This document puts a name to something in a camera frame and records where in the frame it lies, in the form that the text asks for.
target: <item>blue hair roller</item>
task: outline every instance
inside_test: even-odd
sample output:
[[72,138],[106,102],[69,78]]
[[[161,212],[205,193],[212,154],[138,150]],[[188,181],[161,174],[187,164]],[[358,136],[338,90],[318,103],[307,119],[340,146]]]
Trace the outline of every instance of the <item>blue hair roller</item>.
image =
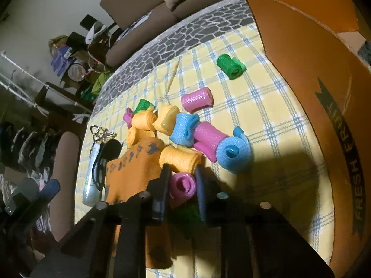
[[199,123],[200,117],[197,114],[177,114],[177,121],[169,139],[176,144],[192,147],[194,143],[194,129]]
[[239,126],[234,128],[233,137],[222,140],[216,149],[219,165],[234,174],[245,171],[250,165],[251,157],[249,140]]

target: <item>couch armrest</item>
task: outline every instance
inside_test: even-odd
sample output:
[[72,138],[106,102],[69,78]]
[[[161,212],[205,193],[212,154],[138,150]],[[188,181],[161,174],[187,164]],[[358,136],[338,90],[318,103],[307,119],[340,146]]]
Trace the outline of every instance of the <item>couch armrest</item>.
[[78,136],[65,132],[58,143],[52,175],[61,185],[60,192],[50,203],[51,232],[57,241],[74,226],[79,150]]

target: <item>cardboard box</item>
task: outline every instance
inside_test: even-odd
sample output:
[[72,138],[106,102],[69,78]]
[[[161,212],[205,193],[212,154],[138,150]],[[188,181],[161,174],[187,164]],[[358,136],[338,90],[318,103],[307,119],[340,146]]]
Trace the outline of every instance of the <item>cardboard box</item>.
[[352,0],[247,0],[266,56],[312,124],[335,205],[330,267],[342,277],[370,236],[371,68]]

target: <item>orange towel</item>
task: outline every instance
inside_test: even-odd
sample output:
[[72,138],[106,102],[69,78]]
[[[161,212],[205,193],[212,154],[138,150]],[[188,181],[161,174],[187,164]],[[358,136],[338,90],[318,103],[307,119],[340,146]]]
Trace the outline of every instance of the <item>orange towel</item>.
[[[134,194],[146,190],[148,182],[160,176],[159,158],[164,146],[160,139],[147,138],[129,149],[121,158],[108,162],[106,201],[109,204],[124,202]],[[118,226],[115,244],[119,232]],[[166,223],[159,227],[146,227],[145,256],[148,268],[161,269],[171,266],[170,238]]]

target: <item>bedspread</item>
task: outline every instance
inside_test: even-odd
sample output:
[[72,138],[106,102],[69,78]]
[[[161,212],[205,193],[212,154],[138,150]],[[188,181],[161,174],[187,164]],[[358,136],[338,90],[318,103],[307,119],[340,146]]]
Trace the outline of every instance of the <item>bedspread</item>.
[[[219,55],[227,53],[247,70],[229,80],[218,68]],[[183,112],[180,98],[207,86],[214,106],[198,111],[225,134],[240,126],[251,143],[254,163],[249,175],[234,175],[218,163],[206,161],[222,188],[242,200],[270,202],[327,262],[333,250],[334,213],[332,189],[320,146],[296,96],[264,55],[255,23],[187,51],[156,67],[93,117],[96,124],[118,134],[126,151],[127,126],[122,117],[141,98],[155,106],[167,103]],[[168,136],[158,137],[169,143]],[[86,133],[81,151],[75,193],[75,221],[90,209],[82,204],[82,191],[93,139]],[[207,229],[191,239],[171,229],[173,266],[147,269],[147,277],[218,277],[219,230]]]

